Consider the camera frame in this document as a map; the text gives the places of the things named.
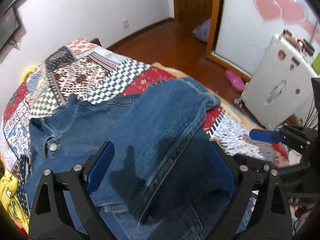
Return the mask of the blue denim jacket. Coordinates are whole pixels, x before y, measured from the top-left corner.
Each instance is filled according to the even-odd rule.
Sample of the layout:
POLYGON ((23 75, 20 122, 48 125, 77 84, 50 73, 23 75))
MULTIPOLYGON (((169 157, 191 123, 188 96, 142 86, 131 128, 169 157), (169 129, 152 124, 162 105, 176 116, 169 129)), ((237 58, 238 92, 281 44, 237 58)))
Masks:
POLYGON ((115 239, 205 239, 236 191, 202 129, 219 105, 190 77, 96 104, 72 94, 29 122, 27 197, 33 205, 45 170, 67 172, 110 141, 114 157, 90 198, 115 239))

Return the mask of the white mini fridge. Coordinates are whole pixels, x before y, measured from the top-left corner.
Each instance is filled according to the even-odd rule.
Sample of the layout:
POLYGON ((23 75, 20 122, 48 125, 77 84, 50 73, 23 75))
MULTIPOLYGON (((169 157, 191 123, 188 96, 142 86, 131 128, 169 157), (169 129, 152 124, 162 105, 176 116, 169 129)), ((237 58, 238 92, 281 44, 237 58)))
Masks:
POLYGON ((303 54, 283 35, 275 34, 241 100, 268 129, 292 115, 304 124, 313 109, 313 77, 317 74, 303 54))

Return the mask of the yellow duck print blanket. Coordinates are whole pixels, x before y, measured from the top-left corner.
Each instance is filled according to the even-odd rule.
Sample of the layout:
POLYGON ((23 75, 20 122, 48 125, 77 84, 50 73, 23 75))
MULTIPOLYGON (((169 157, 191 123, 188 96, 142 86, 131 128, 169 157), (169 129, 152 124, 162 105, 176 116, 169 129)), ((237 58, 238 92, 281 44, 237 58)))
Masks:
POLYGON ((1 118, 1 203, 19 230, 29 233, 30 207, 24 190, 29 175, 29 114, 28 76, 36 69, 29 66, 23 70, 20 86, 10 98, 1 118))

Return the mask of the pink slipper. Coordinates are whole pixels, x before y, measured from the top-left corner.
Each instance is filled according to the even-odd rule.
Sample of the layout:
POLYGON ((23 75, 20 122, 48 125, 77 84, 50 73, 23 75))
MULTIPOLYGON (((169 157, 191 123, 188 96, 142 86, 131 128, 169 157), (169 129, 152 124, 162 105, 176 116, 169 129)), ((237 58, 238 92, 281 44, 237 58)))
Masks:
POLYGON ((238 74, 235 74, 231 70, 226 70, 225 77, 231 83, 231 86, 233 87, 233 89, 235 91, 237 91, 239 93, 244 91, 245 83, 238 74))

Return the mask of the heart patterned sliding door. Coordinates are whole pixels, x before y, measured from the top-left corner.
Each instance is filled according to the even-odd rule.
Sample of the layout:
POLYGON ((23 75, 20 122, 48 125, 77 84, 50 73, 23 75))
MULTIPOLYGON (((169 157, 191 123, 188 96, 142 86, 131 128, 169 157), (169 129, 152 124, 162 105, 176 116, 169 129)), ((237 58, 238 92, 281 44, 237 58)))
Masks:
POLYGON ((319 54, 319 17, 306 0, 223 0, 213 52, 253 75, 273 35, 284 29, 311 42, 319 54))

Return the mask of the purple cloth on floor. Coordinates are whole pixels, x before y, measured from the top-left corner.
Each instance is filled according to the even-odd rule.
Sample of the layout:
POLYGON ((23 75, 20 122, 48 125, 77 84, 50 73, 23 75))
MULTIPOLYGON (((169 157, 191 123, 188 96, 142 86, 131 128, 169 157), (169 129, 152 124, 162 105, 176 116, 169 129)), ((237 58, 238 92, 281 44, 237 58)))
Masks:
POLYGON ((201 42, 207 43, 209 37, 210 24, 211 19, 209 18, 193 30, 193 35, 201 42))

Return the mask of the colourful patchwork bedspread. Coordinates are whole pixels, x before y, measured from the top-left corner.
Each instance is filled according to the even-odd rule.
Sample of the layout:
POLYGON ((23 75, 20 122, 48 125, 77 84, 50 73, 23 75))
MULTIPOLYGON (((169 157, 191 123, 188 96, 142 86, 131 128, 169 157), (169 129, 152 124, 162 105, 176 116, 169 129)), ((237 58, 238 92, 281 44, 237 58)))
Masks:
POLYGON ((52 115, 70 94, 99 103, 184 77, 180 70, 139 62, 85 38, 66 44, 36 67, 28 76, 30 119, 52 115))

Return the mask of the wall power socket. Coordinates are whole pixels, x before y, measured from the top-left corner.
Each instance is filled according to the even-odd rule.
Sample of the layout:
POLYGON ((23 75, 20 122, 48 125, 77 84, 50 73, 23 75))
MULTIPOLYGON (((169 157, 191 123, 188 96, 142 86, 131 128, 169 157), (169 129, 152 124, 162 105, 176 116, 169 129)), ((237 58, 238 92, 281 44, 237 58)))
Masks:
POLYGON ((127 27, 129 27, 129 21, 128 21, 128 20, 125 20, 125 21, 123 22, 123 28, 127 28, 127 27))

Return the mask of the small black wall monitor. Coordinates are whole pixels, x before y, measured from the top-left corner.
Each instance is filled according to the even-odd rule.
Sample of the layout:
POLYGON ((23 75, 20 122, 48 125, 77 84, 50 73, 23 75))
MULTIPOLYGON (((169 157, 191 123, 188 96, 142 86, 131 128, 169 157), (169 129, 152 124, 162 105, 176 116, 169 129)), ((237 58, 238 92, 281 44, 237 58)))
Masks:
POLYGON ((14 33, 19 29, 20 23, 15 8, 10 8, 1 17, 0 23, 0 48, 1 50, 9 42, 14 33))

